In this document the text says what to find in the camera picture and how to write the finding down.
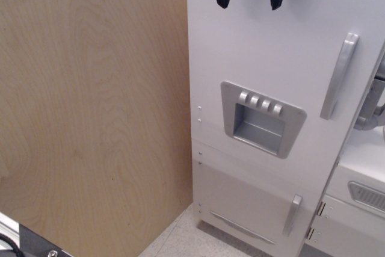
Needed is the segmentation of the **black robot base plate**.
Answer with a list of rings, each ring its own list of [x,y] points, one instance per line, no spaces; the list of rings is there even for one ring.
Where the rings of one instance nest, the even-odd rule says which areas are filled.
[[[72,256],[1,213],[1,256]]]

